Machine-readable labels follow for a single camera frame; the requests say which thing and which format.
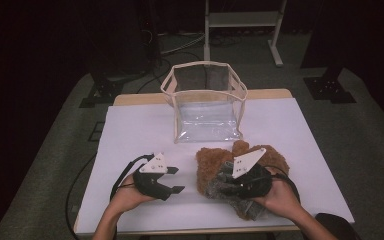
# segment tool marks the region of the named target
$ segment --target clear plastic bag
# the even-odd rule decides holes
[[[229,64],[200,61],[172,67],[161,91],[174,109],[174,142],[235,141],[247,88]]]

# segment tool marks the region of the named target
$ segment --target person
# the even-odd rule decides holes
[[[118,219],[124,212],[136,208],[141,203],[154,200],[134,188],[132,175],[128,175],[121,185],[125,187],[119,188],[108,204],[96,228],[93,240],[112,239]],[[292,188],[284,180],[274,178],[269,193],[264,197],[252,200],[263,205],[272,213],[291,220],[310,240],[337,239],[301,206]]]

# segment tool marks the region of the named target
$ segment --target brown plush fur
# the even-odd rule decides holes
[[[201,148],[201,150],[196,153],[196,160],[198,161],[198,192],[204,194],[208,182],[217,175],[222,163],[226,161],[233,162],[234,157],[255,151],[261,147],[266,149],[266,153],[262,158],[260,158],[260,160],[258,160],[260,165],[274,166],[281,169],[286,174],[289,174],[289,166],[286,163],[285,158],[272,146],[257,145],[250,148],[249,143],[243,140],[238,140],[233,143],[232,152],[221,148]],[[276,168],[272,169],[279,173],[282,172]]]

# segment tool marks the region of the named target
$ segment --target white paper sheet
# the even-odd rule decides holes
[[[167,104],[109,107],[76,233],[95,231],[111,187],[130,161],[159,152],[164,153],[168,166],[179,168],[159,182],[186,187],[167,201],[144,203],[123,214],[117,225],[119,232],[293,225],[271,214],[245,221],[227,203],[201,196],[196,190],[196,152],[202,147],[231,149],[233,143],[174,144],[173,115]],[[310,213],[331,213],[354,222],[295,99],[247,100],[241,131],[251,146],[272,145],[286,158],[302,205]]]

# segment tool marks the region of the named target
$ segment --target white metal frame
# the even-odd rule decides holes
[[[274,26],[273,38],[268,40],[268,44],[276,66],[283,66],[276,44],[282,25],[286,2],[287,0],[282,0],[279,11],[210,13],[209,0],[206,0],[204,60],[210,61],[210,28]]]

